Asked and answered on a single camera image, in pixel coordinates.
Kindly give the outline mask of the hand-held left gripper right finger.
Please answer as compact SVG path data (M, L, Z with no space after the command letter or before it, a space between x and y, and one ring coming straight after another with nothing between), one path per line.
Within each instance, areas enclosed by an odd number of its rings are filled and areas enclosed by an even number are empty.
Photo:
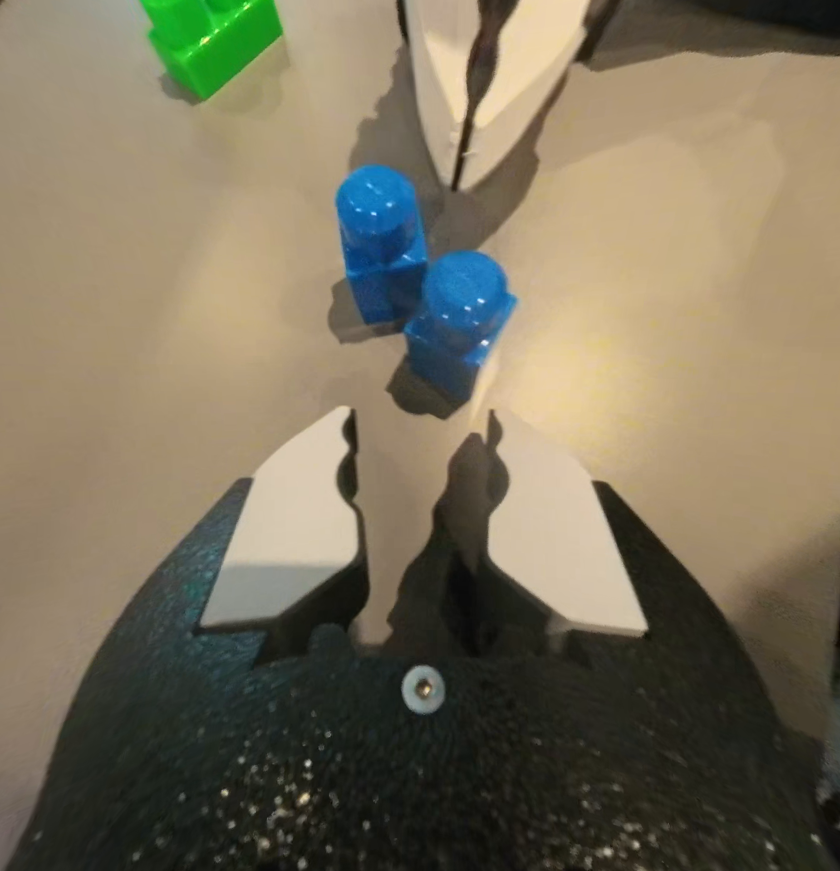
M489 435L505 473L493 498L491 566L539 607L547 640L570 631L627 638L648 630L594 481L570 449L495 409Z

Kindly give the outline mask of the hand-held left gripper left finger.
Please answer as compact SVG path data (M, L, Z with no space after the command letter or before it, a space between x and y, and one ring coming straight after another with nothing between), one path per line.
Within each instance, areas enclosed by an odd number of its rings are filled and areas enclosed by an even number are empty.
M360 519L339 482L355 454L353 424L352 408L336 407L253 473L201 630L247 630L286 617L360 555Z

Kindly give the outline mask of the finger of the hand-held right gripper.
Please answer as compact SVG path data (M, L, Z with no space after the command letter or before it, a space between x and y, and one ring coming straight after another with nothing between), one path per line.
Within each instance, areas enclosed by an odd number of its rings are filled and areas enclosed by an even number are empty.
M454 189L485 180L513 151L587 35L590 1L479 2Z
M467 113L469 53L478 33L477 1L401 1L417 112L429 157L443 185L457 170Z

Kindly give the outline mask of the blue single-stud mega block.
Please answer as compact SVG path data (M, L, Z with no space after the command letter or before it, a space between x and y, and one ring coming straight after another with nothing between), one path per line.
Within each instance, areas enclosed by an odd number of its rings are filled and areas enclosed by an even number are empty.
M420 203L411 180L383 165L360 166L335 195L346 279L361 321L403 323L419 306L428 265Z
M441 257L427 269L404 327L410 371L449 401L467 402L517 306L491 256L461 250Z

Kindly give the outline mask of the green two-stud mega block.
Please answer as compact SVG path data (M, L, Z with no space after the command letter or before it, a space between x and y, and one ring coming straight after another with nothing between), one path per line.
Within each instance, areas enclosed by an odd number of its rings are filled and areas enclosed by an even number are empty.
M141 1L168 76L199 100L237 77L283 34L274 1Z

